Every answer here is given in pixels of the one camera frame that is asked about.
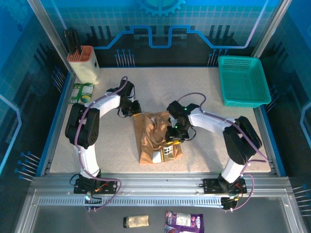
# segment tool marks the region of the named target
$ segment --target green snack package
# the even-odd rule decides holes
[[[75,83],[69,103],[88,103],[91,101],[94,84]]]

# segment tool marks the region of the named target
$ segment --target brown paper bag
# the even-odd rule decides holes
[[[161,154],[162,162],[182,156],[180,145],[168,145],[165,141],[168,118],[168,112],[134,116],[139,163],[153,164],[154,153]]]

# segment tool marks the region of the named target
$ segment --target plastic basket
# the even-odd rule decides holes
[[[257,108],[271,102],[258,58],[220,56],[218,63],[225,106]]]

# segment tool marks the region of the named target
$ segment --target purple snack bag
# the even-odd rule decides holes
[[[203,215],[166,211],[165,233],[204,233]]]

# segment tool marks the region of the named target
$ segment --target beige tabletop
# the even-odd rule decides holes
[[[103,68],[101,80],[95,86],[92,99],[102,96],[107,89],[118,87],[120,79],[128,76],[135,85],[136,98],[143,112],[162,112],[174,100],[189,92],[201,92],[207,101],[203,109],[224,117],[247,117],[258,135],[259,129],[253,109],[225,107],[222,103],[219,70],[207,67],[166,68]],[[188,96],[182,105],[200,104],[201,96]],[[78,156],[65,137],[65,127],[71,110],[68,106],[62,131],[55,150],[51,173],[80,171]],[[197,136],[182,144],[183,156],[160,164],[139,164],[133,119],[120,118],[112,110],[101,118],[99,137],[95,144],[98,166],[102,172],[219,172],[229,157],[225,142],[215,133],[197,128]],[[266,155],[264,146],[260,151]],[[267,163],[253,163],[252,172],[270,171]]]

